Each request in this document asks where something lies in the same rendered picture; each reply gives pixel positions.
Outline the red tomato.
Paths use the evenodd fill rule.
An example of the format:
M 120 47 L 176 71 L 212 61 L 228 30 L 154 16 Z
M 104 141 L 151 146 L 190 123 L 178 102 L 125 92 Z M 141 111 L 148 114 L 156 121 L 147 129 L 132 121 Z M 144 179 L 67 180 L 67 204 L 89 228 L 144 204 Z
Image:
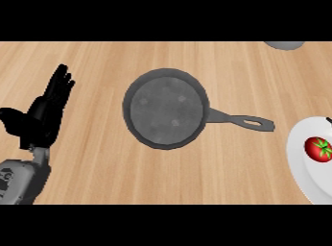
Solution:
M 332 160 L 332 145 L 322 137 L 310 137 L 306 141 L 306 153 L 318 162 L 330 162 Z

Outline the white plate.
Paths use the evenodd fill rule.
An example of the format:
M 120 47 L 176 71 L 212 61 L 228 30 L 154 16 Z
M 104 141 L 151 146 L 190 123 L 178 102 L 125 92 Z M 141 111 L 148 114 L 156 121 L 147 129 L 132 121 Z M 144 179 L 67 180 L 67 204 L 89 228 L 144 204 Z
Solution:
M 325 138 L 332 145 L 332 124 L 325 116 L 313 116 L 294 126 L 287 140 L 287 156 L 296 182 L 315 204 L 332 204 L 332 160 L 315 161 L 306 153 L 310 137 Z

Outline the grey frying pan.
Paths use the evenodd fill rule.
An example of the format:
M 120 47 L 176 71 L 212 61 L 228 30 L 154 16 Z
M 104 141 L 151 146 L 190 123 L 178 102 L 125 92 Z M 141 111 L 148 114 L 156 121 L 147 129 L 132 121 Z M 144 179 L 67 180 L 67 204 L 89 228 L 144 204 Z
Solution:
M 198 79 L 176 68 L 159 68 L 139 76 L 129 86 L 123 113 L 137 139 L 162 150 L 188 145 L 207 123 L 234 123 L 260 132 L 276 129 L 266 118 L 213 109 Z

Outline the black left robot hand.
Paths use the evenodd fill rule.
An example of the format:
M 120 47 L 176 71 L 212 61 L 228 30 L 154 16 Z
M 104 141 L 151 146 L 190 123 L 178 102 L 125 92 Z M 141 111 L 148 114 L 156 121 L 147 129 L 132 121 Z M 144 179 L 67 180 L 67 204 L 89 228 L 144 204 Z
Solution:
M 61 64 L 51 78 L 45 94 L 39 96 L 27 112 L 0 108 L 0 121 L 7 132 L 20 137 L 20 148 L 50 148 L 57 142 L 61 119 L 76 81 Z

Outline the grey round object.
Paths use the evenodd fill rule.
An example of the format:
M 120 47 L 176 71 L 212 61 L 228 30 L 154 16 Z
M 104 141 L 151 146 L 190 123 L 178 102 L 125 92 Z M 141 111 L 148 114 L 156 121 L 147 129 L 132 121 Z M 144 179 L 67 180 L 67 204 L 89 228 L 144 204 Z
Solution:
M 304 45 L 304 41 L 268 41 L 266 44 L 278 50 L 291 51 Z

